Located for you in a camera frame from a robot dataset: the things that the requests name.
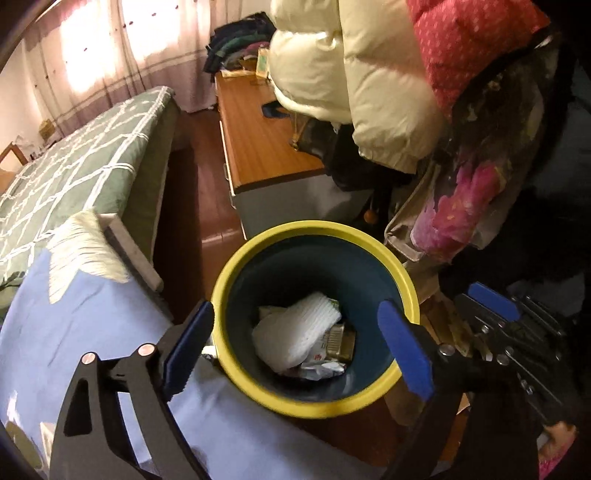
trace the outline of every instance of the bed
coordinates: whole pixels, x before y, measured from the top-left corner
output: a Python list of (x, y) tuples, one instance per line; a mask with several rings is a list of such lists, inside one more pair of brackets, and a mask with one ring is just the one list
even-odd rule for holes
[[(44, 454), (48, 442), (43, 432), (46, 427), (53, 431), (82, 355), (92, 351), (101, 359), (128, 356), (143, 343), (156, 343), (170, 326), (167, 316), (132, 273), (117, 279), (114, 272), (120, 273), (124, 266), (105, 248), (104, 237), (97, 235), (100, 230), (87, 213), (72, 218), (48, 249), (40, 252), (0, 331), (0, 422), (6, 426), (11, 423), (23, 433), (15, 440), (21, 451), (30, 452), (23, 447), (33, 443), (33, 452), (44, 459), (40, 465), (44, 472), (50, 455)], [(85, 228), (72, 228), (75, 224)], [(77, 252), (70, 243), (86, 244), (87, 235), (95, 248), (90, 254), (72, 255), (69, 264), (79, 269), (74, 277), (60, 275), (64, 263), (61, 253)], [(82, 264), (100, 264), (103, 268), (91, 274)], [(59, 291), (59, 297), (54, 298), (52, 291)], [(120, 401), (138, 464), (157, 473), (130, 396), (122, 394)], [(384, 471), (350, 457), (254, 403), (203, 358), (195, 365), (183, 392), (168, 405), (213, 480), (377, 480)]]
[(0, 197), (0, 314), (55, 229), (80, 210), (116, 213), (151, 260), (180, 113), (173, 95), (156, 87), (115, 105), (16, 175)]

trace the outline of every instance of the wooden tabletop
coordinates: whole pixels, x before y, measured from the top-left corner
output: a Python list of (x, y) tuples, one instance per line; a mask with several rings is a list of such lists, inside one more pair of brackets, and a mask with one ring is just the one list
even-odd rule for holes
[(265, 118), (263, 103), (275, 99), (272, 87), (255, 76), (216, 76), (217, 101), (230, 177), (235, 193), (324, 172), (322, 162), (289, 144), (289, 118)]

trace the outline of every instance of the white wall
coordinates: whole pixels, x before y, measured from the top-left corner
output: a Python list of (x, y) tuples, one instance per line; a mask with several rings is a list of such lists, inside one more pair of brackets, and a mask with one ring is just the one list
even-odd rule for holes
[(0, 72), (0, 151), (14, 141), (17, 135), (36, 146), (43, 143), (39, 135), (43, 119), (25, 62), (25, 45), (22, 41)]
[(247, 17), (250, 14), (261, 10), (269, 13), (271, 0), (242, 0), (242, 12), (240, 17)]

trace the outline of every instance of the wooden floor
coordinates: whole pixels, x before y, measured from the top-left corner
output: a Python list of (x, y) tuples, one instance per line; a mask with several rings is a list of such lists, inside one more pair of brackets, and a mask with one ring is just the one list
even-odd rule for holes
[[(226, 261), (244, 243), (223, 173), (219, 115), (203, 111), (185, 120), (192, 148), (171, 155), (154, 252), (154, 265), (164, 280), (163, 296), (176, 321), (200, 298), (210, 298)], [(394, 458), (405, 432), (382, 399), (335, 419), (290, 421), (376, 466)]]

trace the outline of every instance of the trash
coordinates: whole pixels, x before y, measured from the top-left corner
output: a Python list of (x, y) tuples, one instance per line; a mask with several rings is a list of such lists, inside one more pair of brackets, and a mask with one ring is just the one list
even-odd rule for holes
[[(345, 373), (353, 359), (355, 331), (348, 323), (336, 323), (339, 302), (322, 293), (313, 293), (289, 308), (261, 306), (259, 319), (252, 332), (256, 353), (280, 375), (322, 380)], [(318, 328), (330, 322), (327, 329)], [(320, 333), (312, 335), (313, 330)]]

